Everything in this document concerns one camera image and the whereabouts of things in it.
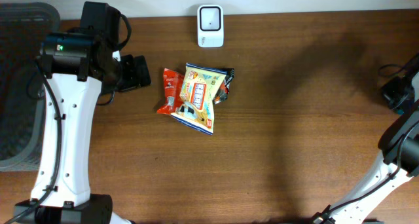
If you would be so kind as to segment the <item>blue mouthwash bottle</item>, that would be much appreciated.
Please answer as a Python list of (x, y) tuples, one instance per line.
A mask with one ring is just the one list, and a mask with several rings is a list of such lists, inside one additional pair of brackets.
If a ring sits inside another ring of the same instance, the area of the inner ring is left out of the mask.
[(406, 113), (406, 112), (408, 112), (408, 111), (410, 111), (411, 110), (411, 108), (412, 108), (412, 106), (413, 106), (413, 104), (414, 104), (414, 100), (412, 100), (412, 99), (409, 99), (409, 100), (404, 100), (398, 107), (397, 107), (397, 109), (395, 110), (395, 112), (398, 114), (398, 115), (402, 115), (402, 114), (404, 114), (404, 113)]

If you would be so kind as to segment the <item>red Hacks candy bag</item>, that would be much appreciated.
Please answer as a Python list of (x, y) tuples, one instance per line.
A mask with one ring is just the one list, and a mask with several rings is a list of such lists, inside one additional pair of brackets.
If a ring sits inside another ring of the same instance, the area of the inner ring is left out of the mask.
[(183, 86), (184, 75), (165, 68), (163, 72), (163, 87), (165, 104), (157, 110), (158, 114), (170, 115), (183, 104), (180, 91)]

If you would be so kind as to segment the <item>black red snack packet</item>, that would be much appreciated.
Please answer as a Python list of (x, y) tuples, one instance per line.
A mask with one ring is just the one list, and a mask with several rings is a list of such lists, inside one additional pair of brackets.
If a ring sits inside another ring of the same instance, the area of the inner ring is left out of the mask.
[(223, 70), (225, 70), (227, 74), (213, 99), (214, 104), (221, 103), (228, 98), (230, 84), (232, 80), (234, 79), (234, 68), (223, 68)]

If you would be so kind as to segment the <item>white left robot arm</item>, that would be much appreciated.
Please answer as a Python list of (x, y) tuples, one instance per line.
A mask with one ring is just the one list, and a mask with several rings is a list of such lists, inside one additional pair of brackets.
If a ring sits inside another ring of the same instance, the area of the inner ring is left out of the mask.
[(107, 3), (87, 1), (78, 27), (46, 36), (35, 66), (45, 90), (41, 163), (17, 223), (123, 223), (109, 195), (90, 190), (88, 158), (94, 110), (103, 95), (149, 86), (143, 56), (116, 57), (128, 19)]

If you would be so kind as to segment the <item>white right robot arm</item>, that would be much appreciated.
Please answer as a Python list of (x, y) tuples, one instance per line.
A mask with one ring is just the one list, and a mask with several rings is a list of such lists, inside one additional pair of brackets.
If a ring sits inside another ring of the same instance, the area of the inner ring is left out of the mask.
[(311, 223), (363, 223), (396, 188), (418, 176), (418, 75), (411, 83), (415, 102), (380, 138), (371, 169), (344, 198), (316, 213)]

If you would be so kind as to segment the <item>beige wet wipes pack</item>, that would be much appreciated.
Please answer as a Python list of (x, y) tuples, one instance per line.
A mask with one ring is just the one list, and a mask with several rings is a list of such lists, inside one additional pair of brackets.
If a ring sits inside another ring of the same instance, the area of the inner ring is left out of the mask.
[(213, 99), (227, 75), (227, 71), (186, 63), (186, 72), (179, 93), (182, 104), (171, 116), (180, 123), (213, 134)]

